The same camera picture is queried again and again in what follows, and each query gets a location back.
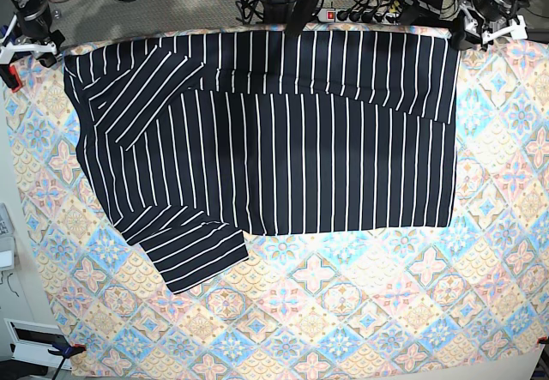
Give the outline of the navy white striped T-shirt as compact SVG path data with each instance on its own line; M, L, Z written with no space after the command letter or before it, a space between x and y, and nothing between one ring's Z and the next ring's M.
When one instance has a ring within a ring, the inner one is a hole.
M79 164L125 242L181 293L245 234L450 223L460 54L410 33L207 33L64 61Z

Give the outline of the orange black clamp upper left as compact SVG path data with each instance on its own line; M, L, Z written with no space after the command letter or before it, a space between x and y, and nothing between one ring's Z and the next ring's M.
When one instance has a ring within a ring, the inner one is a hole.
M16 93L22 88L21 78L19 77L15 66L11 63L1 64L0 75L1 79L12 93Z

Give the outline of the white power strip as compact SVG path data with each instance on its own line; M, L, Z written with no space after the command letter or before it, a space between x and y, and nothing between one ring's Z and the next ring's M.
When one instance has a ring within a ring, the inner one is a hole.
M317 20L321 23L357 23L395 25L401 12L393 6L381 9L320 9Z

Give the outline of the white device left edge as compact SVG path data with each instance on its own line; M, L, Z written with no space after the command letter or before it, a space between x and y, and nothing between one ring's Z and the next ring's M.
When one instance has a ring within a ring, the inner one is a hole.
M9 217L6 205L0 203L0 270L15 268L16 245L15 229Z

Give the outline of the patterned tile tablecloth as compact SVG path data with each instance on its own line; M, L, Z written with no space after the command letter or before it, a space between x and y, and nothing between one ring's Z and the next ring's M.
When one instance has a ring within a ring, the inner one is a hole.
M548 332L548 49L462 58L446 229L250 238L249 259L170 293L108 224L75 159L60 69L1 91L1 198L18 266L2 313L87 351L77 376L351 379L538 353Z

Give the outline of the white box lower left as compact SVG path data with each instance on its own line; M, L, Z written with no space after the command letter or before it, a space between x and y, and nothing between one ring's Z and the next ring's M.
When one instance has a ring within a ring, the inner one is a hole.
M49 353L55 345L68 346L62 331L55 325L30 323L4 318L4 324L15 347L13 359L26 363L57 368L62 358Z

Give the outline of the blue orange clamp lower left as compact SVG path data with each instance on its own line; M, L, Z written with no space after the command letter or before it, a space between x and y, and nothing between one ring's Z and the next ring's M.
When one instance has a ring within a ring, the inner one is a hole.
M63 359L70 359L78 354L84 353L86 347L80 344L71 346L68 344L57 344L52 345L52 349L48 350L48 353L53 356L62 357Z

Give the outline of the black mount post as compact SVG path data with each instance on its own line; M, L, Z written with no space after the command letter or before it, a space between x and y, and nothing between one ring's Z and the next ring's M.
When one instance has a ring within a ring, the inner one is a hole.
M287 21L285 34L289 37L301 35L305 26L316 11L319 0L296 0L293 11Z

